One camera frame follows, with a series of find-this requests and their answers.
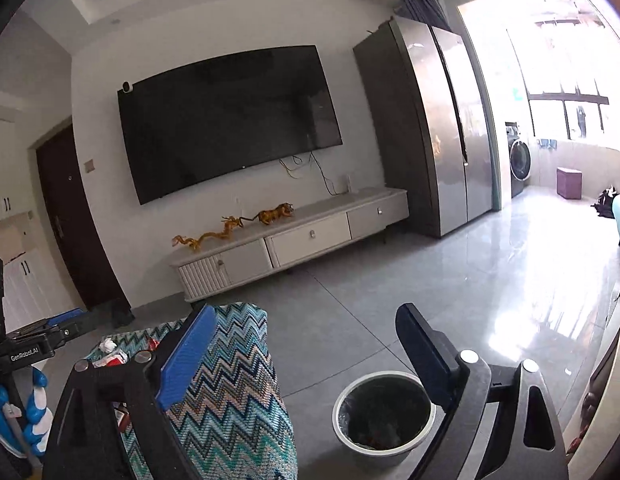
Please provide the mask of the purple cube stool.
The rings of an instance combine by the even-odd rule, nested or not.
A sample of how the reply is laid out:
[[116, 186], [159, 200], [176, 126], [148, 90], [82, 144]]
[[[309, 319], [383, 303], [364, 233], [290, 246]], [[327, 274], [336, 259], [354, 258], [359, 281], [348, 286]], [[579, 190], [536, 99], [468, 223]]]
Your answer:
[[558, 167], [556, 170], [556, 191], [567, 200], [582, 198], [583, 174], [581, 170]]

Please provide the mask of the golden dragon figurine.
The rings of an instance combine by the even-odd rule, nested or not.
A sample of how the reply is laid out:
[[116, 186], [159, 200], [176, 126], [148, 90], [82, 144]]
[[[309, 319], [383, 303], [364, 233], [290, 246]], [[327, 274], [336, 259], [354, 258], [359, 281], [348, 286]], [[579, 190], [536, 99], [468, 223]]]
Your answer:
[[222, 218], [223, 229], [219, 232], [208, 231], [201, 234], [199, 237], [184, 237], [182, 235], [176, 235], [171, 240], [173, 247], [182, 245], [193, 252], [198, 252], [201, 244], [208, 238], [215, 238], [216, 240], [229, 240], [236, 229], [243, 229], [244, 222], [242, 218], [229, 216]]

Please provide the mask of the dark shoes by door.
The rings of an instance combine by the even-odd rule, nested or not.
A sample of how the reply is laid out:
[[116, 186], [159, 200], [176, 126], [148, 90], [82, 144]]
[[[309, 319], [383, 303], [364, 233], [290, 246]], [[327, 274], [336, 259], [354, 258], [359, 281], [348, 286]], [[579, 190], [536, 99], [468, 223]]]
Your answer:
[[112, 312], [113, 328], [128, 326], [135, 320], [135, 316], [132, 313], [130, 304], [128, 303], [128, 300], [124, 297], [112, 300], [110, 312]]

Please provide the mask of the large black wall television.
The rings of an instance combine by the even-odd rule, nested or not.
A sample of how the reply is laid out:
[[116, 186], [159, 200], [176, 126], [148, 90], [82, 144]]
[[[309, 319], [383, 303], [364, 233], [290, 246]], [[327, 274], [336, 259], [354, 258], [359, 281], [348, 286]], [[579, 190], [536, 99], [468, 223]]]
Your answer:
[[117, 92], [124, 146], [145, 205], [238, 170], [342, 142], [313, 44], [206, 58]]

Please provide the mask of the white low tv cabinet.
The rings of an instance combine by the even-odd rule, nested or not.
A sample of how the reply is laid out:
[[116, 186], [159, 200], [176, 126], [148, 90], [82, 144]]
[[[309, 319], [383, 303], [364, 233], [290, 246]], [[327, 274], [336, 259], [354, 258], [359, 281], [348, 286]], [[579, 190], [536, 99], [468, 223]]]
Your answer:
[[229, 240], [181, 248], [171, 266], [185, 300], [195, 302], [261, 280], [379, 233], [409, 216], [398, 188], [364, 188], [296, 209], [269, 226], [247, 222]]

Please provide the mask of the red white toothpaste tube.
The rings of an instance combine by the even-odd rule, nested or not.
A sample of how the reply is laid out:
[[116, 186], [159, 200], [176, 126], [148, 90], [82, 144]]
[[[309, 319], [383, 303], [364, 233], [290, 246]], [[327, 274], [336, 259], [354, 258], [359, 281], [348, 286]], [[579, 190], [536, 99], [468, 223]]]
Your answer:
[[124, 365], [129, 361], [129, 356], [126, 352], [116, 349], [106, 356], [103, 356], [101, 359], [92, 362], [94, 367], [109, 367], [109, 366], [119, 366]]

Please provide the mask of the wall light switch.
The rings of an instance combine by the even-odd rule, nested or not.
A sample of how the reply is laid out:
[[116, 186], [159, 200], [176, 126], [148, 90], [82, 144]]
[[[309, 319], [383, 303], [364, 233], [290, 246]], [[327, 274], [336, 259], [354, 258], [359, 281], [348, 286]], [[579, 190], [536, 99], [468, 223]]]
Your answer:
[[88, 174], [91, 171], [95, 170], [95, 165], [94, 165], [94, 160], [93, 159], [89, 159], [87, 162], [84, 163], [84, 169], [86, 170], [86, 173]]

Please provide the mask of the zigzag knitted table cloth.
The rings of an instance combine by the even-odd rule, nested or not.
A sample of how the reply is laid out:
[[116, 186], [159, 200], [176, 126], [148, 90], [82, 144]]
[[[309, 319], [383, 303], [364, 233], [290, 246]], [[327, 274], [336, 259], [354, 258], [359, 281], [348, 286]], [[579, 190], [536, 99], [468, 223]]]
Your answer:
[[165, 412], [202, 479], [296, 479], [293, 423], [267, 348], [267, 311], [214, 308], [215, 326], [184, 399]]

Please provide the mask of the grey window curtain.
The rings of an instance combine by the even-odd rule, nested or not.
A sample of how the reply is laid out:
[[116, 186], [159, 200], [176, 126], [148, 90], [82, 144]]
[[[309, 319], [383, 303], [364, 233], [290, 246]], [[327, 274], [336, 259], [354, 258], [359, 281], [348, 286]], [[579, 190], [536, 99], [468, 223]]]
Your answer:
[[395, 15], [451, 32], [447, 12], [440, 0], [399, 0]]

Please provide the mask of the white hallway cabinets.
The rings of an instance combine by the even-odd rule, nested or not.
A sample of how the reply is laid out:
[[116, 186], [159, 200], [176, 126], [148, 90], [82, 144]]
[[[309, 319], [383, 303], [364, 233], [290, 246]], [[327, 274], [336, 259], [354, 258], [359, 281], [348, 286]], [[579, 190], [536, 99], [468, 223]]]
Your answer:
[[28, 150], [15, 125], [0, 119], [0, 259], [3, 309], [11, 332], [78, 307], [60, 275], [34, 200]]

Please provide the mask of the silver double door refrigerator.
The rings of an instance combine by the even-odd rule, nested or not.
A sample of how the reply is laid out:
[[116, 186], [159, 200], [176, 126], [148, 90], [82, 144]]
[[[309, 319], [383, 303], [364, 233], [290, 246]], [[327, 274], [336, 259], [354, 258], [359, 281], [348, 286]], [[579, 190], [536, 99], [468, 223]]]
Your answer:
[[488, 127], [462, 37], [394, 16], [353, 53], [385, 182], [406, 191], [412, 228], [440, 238], [490, 211]]

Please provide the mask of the white tissue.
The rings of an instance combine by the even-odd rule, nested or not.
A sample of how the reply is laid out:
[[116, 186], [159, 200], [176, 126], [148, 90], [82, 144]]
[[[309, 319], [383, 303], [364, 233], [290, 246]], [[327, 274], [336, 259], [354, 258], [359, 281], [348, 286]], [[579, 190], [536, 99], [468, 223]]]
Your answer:
[[100, 348], [101, 352], [109, 354], [117, 349], [117, 344], [112, 338], [106, 337], [100, 342], [98, 348]]

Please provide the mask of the dark brown entrance door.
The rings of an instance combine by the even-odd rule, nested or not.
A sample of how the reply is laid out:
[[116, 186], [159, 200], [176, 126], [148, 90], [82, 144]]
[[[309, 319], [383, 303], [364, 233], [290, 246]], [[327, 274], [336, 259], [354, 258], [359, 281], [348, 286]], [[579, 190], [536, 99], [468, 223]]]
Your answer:
[[43, 142], [36, 157], [48, 219], [83, 304], [93, 309], [124, 299], [86, 199], [72, 127]]

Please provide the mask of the grey round trash bin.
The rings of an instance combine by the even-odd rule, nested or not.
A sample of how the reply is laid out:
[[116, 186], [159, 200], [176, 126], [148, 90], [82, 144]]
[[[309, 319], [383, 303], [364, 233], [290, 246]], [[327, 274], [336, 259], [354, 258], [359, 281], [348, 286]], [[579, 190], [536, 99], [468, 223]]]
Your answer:
[[399, 370], [364, 375], [342, 390], [331, 413], [337, 440], [364, 466], [401, 464], [423, 444], [436, 407], [419, 378]]

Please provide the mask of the front loading washing machine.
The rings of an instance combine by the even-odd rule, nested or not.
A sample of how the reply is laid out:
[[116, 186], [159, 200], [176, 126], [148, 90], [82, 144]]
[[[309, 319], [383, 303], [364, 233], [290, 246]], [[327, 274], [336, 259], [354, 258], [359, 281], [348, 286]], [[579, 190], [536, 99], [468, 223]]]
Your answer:
[[518, 196], [530, 178], [532, 159], [529, 145], [520, 136], [517, 122], [505, 122], [511, 177], [511, 197]]

